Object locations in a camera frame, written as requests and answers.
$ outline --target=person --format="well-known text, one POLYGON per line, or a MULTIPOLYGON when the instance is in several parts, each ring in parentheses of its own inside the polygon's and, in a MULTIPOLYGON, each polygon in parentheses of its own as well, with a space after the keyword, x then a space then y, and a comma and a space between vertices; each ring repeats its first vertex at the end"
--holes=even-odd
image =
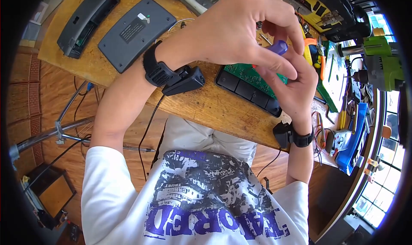
MULTIPOLYGON (((258 65, 296 133, 308 135, 318 77, 303 51, 291 5, 220 0, 165 39, 155 57, 172 70, 196 60, 258 65), (275 39, 292 41, 287 53, 279 56, 257 44, 258 21, 275 39), (288 84, 276 73, 288 77, 288 84)), ((170 116, 159 159, 136 192, 123 137, 155 88, 138 58, 98 107, 81 200, 86 244, 307 244, 312 144, 291 145, 286 186, 272 196, 250 169, 255 143, 170 116)))

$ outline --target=black clip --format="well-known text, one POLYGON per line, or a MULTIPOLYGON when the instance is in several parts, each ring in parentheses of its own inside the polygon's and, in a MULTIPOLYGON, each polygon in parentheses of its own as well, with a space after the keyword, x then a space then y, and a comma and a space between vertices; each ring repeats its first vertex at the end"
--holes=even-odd
POLYGON ((175 73, 179 78, 170 79, 162 90, 162 93, 166 96, 192 91, 203 87, 205 84, 205 78, 198 66, 192 68, 185 65, 177 69, 175 73))
POLYGON ((280 122, 276 124, 273 128, 273 135, 282 149, 286 149, 288 144, 293 142, 292 126, 288 123, 280 122))

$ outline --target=green drill press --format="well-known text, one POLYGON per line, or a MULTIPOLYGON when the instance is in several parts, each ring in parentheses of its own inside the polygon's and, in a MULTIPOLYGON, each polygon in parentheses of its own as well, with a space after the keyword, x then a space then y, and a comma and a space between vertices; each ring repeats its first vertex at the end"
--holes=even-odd
POLYGON ((364 38, 363 45, 338 46, 341 57, 363 54, 367 70, 359 70, 350 78, 363 84, 372 84, 380 91, 399 91, 404 83, 402 65, 395 42, 387 42, 384 36, 364 38))

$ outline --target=graphic print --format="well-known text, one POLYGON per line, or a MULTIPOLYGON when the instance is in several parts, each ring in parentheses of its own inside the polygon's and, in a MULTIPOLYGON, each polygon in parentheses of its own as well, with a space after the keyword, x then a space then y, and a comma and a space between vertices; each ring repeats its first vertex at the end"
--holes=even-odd
POLYGON ((145 237, 166 240, 228 230, 246 240, 290 235, 275 219, 279 208, 245 162, 213 152, 168 151, 161 163, 145 237))

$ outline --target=label sticker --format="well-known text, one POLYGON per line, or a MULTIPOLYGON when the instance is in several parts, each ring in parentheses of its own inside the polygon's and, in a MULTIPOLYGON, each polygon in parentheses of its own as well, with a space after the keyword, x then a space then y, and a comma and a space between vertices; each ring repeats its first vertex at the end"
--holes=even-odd
POLYGON ((131 42, 131 40, 145 27, 146 25, 144 22, 139 18, 136 18, 119 34, 119 36, 129 44, 129 42, 131 42))
POLYGON ((144 16, 142 13, 138 14, 137 17, 139 17, 141 20, 146 20, 146 16, 144 16))

